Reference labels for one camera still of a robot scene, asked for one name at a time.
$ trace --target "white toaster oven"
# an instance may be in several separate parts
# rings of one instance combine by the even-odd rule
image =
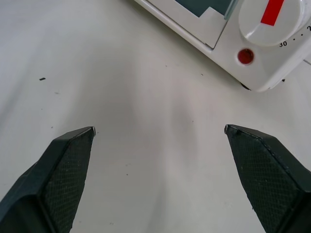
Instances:
[[[257,92],[311,52],[311,0],[135,1]]]

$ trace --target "red indicator light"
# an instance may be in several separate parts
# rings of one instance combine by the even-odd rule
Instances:
[[[238,60],[244,65],[249,65],[254,60],[254,53],[250,49],[243,49],[238,54]]]

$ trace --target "oven window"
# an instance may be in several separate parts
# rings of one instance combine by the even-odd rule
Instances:
[[[232,0],[175,0],[187,10],[200,17],[209,7],[223,16],[226,14]]]

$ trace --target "timer knob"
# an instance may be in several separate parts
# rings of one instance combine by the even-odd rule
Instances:
[[[277,45],[311,18],[311,0],[244,0],[239,26],[242,35],[258,46]]]

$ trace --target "red stripe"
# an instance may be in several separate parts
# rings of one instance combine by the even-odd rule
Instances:
[[[284,0],[269,0],[266,11],[263,14],[261,23],[274,26],[282,9]]]

